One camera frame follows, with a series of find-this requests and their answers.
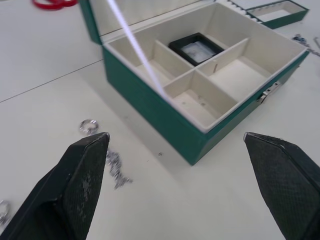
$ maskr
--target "compartment divider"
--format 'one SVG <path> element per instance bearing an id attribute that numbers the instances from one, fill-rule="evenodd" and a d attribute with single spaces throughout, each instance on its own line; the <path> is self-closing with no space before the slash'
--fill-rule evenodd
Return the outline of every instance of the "compartment divider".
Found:
<path id="1" fill-rule="evenodd" d="M 210 60 L 200 64 L 196 67 L 196 69 L 208 77 L 211 76 L 212 74 L 227 66 L 232 61 L 242 56 L 247 48 L 249 41 L 249 38 L 243 39 L 242 41 L 229 47 L 225 51 L 212 57 Z"/>

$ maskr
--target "silver ring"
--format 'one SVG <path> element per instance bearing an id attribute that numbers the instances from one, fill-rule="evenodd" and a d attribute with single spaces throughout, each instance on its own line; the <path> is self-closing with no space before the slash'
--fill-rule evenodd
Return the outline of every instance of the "silver ring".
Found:
<path id="1" fill-rule="evenodd" d="M 80 131 L 85 133 L 86 135 L 90 136 L 95 134 L 98 131 L 99 124 L 96 120 L 93 119 L 86 119 L 80 123 Z"/>
<path id="2" fill-rule="evenodd" d="M 0 225 L 4 225 L 9 220 L 9 214 L 11 210 L 10 202 L 6 200 L 0 201 L 0 208 L 4 208 L 0 211 Z"/>

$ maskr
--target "black ring box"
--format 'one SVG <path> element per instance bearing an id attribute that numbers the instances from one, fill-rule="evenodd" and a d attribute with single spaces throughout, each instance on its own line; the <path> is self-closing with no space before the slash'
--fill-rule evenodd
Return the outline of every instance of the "black ring box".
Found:
<path id="1" fill-rule="evenodd" d="M 199 32 L 170 42 L 169 48 L 173 50 L 175 53 L 177 53 L 179 56 L 187 60 L 192 65 L 198 66 L 203 62 L 209 60 L 210 58 L 202 62 L 197 62 L 182 50 L 183 47 L 195 42 L 201 42 L 202 44 L 204 44 L 206 47 L 208 47 L 214 52 L 214 55 L 212 55 L 210 58 L 224 51 L 223 48 L 221 48 L 220 46 L 218 46 L 217 44 L 215 44 L 214 42 L 212 42 L 210 39 L 208 39 L 206 36 L 202 35 Z"/>

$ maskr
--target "silver jewelry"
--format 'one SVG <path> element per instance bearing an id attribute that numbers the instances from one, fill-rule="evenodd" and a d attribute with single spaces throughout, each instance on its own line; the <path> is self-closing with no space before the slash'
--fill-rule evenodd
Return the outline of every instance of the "silver jewelry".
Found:
<path id="1" fill-rule="evenodd" d="M 88 136 L 95 134 L 98 131 L 99 124 L 96 120 L 87 119 L 80 123 L 80 131 L 85 133 Z M 113 177 L 115 181 L 114 189 L 122 187 L 125 183 L 132 183 L 133 180 L 125 177 L 121 172 L 122 161 L 118 152 L 110 150 L 108 148 L 106 152 L 105 158 L 106 164 L 110 166 L 110 175 Z"/>
<path id="2" fill-rule="evenodd" d="M 86 135 L 90 136 L 95 134 L 99 129 L 99 124 L 96 120 L 86 119 L 80 123 L 79 130 Z"/>
<path id="3" fill-rule="evenodd" d="M 320 57 L 320 52 L 317 52 L 315 50 L 313 50 L 310 46 L 310 44 L 308 44 L 307 39 L 305 39 L 304 37 L 301 36 L 301 34 L 296 34 L 292 40 L 296 41 L 297 43 L 305 46 L 308 48 L 308 51 L 318 57 Z"/>
<path id="4" fill-rule="evenodd" d="M 10 219 L 11 205 L 7 200 L 0 201 L 0 226 L 4 226 Z"/>

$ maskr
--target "box lid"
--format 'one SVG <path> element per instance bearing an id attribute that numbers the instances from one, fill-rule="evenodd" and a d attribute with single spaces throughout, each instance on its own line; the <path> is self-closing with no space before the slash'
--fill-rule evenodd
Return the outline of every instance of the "box lid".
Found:
<path id="1" fill-rule="evenodd" d="M 116 0 L 127 23 L 133 25 L 203 0 Z M 106 0 L 79 0 L 91 39 L 102 44 L 101 36 L 121 29 Z"/>

